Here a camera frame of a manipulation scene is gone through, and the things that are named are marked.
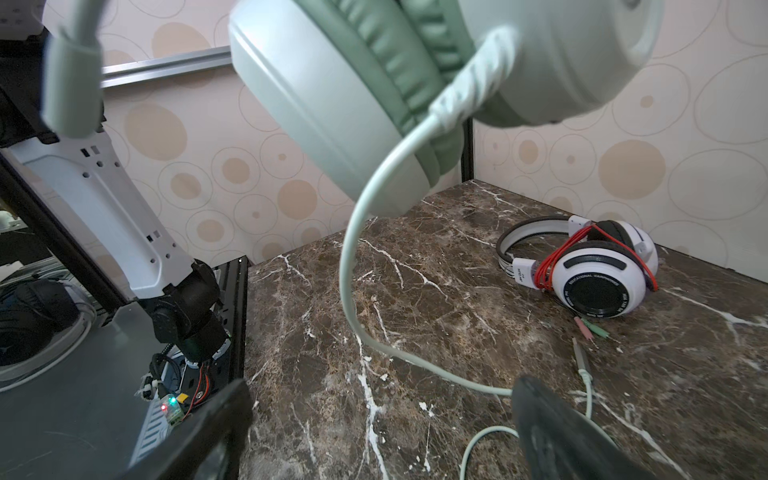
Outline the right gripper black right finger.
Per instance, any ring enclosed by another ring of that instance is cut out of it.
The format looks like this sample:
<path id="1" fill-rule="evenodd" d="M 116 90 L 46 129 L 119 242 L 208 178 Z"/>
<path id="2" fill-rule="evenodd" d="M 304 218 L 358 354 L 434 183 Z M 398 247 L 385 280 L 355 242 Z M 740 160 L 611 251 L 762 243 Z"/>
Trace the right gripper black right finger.
<path id="1" fill-rule="evenodd" d="M 514 384 L 513 418 L 533 479 L 652 479 L 542 381 Z"/>

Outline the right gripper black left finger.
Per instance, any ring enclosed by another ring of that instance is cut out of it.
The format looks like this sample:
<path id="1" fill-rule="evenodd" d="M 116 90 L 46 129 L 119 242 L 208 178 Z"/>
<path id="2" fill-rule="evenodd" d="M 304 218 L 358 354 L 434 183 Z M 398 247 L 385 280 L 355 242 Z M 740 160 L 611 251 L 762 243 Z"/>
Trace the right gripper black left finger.
<path id="1" fill-rule="evenodd" d="M 246 381 L 229 383 L 123 479 L 236 479 L 253 419 Z"/>

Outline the white black headphones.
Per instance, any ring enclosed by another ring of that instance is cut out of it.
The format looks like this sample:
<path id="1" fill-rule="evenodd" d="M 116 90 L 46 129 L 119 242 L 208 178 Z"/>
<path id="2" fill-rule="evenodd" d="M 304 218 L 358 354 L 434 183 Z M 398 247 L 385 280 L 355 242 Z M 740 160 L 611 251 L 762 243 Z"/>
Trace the white black headphones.
<path id="1" fill-rule="evenodd" d="M 541 261 L 513 254 L 519 244 L 546 235 L 565 235 L 567 241 Z M 626 315 L 659 289 L 656 245 L 647 232 L 625 221 L 578 215 L 525 220 L 500 236 L 496 256 L 517 284 L 553 293 L 581 317 Z"/>

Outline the green headphones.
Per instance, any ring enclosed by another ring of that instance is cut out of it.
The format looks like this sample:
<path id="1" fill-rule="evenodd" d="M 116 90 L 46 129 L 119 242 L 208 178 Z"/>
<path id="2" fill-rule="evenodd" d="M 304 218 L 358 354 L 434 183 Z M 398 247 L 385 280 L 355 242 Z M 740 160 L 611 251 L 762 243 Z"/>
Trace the green headphones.
<path id="1" fill-rule="evenodd" d="M 232 65 L 356 206 L 397 217 L 458 163 L 462 125 L 555 124 L 649 60 L 660 1 L 241 1 Z"/>

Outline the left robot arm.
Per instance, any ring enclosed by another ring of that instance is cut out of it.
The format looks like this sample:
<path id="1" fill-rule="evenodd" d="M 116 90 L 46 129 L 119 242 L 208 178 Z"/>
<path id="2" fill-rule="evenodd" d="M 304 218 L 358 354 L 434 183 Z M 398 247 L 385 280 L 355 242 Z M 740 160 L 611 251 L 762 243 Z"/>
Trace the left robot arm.
<path id="1" fill-rule="evenodd" d="M 156 338 L 202 365 L 231 340 L 215 312 L 220 289 L 161 224 L 103 128 L 105 5 L 77 1 L 55 32 L 41 1 L 1 5 L 1 147 L 35 172 L 122 269 Z"/>

